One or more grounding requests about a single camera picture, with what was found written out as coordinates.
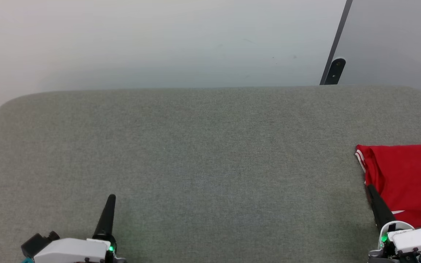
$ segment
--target gray table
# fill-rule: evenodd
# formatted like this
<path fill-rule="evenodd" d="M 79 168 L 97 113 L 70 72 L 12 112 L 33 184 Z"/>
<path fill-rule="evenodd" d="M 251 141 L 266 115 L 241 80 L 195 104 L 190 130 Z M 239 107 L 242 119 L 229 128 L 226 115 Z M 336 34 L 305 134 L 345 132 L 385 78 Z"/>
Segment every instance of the gray table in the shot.
<path fill-rule="evenodd" d="M 0 108 L 0 262 L 91 237 L 107 195 L 133 263 L 364 263 L 377 231 L 356 144 L 421 144 L 403 87 L 55 92 Z"/>

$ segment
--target red cloth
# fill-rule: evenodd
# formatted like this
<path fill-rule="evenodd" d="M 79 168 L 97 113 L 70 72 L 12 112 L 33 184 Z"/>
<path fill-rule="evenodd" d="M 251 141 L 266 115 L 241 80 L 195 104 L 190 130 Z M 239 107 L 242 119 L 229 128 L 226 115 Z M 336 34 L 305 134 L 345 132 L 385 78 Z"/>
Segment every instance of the red cloth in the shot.
<path fill-rule="evenodd" d="M 397 220 L 421 228 L 421 145 L 364 146 L 356 153 L 365 171 Z"/>

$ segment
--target white stripe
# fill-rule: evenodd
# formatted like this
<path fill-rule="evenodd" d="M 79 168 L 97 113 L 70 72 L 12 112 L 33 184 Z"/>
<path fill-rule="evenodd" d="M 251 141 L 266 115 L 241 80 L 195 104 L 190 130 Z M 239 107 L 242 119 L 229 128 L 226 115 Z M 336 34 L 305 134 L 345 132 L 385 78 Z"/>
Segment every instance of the white stripe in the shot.
<path fill-rule="evenodd" d="M 363 156 L 363 153 L 361 153 L 360 150 L 357 150 L 357 153 L 360 155 L 361 160 L 365 160 L 365 157 Z"/>
<path fill-rule="evenodd" d="M 358 152 L 356 152 L 356 153 L 355 153 L 355 156 L 357 157 L 358 162 L 360 163 L 361 168 L 363 169 L 363 172 L 364 172 L 364 173 L 366 173 L 366 169 L 365 169 L 365 167 L 363 166 L 363 162 L 361 161 L 361 157 L 360 157 L 360 155 L 358 154 Z"/>

